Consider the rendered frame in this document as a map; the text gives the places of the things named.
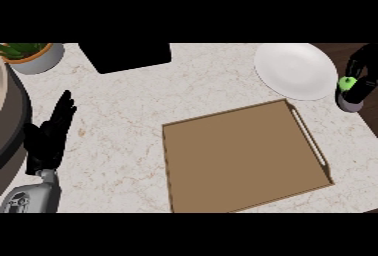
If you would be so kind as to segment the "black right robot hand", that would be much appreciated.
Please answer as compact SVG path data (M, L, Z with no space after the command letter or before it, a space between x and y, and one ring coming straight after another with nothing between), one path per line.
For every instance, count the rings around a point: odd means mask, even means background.
M363 101L378 87L378 43L366 44L350 56L343 77L355 77L352 88L358 101Z

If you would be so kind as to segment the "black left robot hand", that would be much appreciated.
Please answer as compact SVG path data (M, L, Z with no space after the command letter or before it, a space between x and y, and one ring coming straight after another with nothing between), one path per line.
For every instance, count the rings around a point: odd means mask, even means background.
M27 175L36 175L40 170L56 169L62 162L67 134L77 111L71 91L65 90L58 100L50 119L36 126L24 124L24 148L27 156Z

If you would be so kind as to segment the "purple eggplant with green cap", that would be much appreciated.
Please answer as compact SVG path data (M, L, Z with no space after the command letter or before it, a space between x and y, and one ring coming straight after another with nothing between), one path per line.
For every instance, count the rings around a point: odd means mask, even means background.
M358 101L358 96L352 90L356 82L358 79L355 77L341 77L337 84L337 104L340 109L349 113L359 112L363 107L363 102Z

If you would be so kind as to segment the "white round plate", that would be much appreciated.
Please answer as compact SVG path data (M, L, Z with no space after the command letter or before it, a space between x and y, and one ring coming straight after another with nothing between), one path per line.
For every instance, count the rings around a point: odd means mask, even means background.
M310 43L262 44L256 51L254 68L267 87L291 99L319 100L334 93L337 67Z

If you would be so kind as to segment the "brown wooden tray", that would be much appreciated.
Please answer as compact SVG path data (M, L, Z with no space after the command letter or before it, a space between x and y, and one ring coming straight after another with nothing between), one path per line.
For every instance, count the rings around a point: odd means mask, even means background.
M176 213L241 211L334 184L284 99L166 124L163 142Z

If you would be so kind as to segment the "dark grey round object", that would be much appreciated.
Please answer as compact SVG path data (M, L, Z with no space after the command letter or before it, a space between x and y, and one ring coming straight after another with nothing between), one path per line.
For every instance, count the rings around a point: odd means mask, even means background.
M31 122L33 115L24 84L11 66L5 65L5 68L8 92L0 109L0 196L11 186L25 161L24 124Z

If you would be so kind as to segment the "green plant in grey pot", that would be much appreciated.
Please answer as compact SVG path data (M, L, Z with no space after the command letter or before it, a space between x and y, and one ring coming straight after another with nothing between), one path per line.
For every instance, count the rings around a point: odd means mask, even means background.
M11 67L25 75L34 75L50 70L62 60L65 48L62 43L49 43L43 50L33 56L11 60L3 58L3 61Z

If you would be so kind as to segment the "black box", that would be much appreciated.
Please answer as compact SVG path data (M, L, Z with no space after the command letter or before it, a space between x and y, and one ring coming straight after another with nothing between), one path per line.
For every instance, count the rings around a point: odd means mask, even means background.
M167 42L80 43L80 49L101 74L161 65L171 62Z

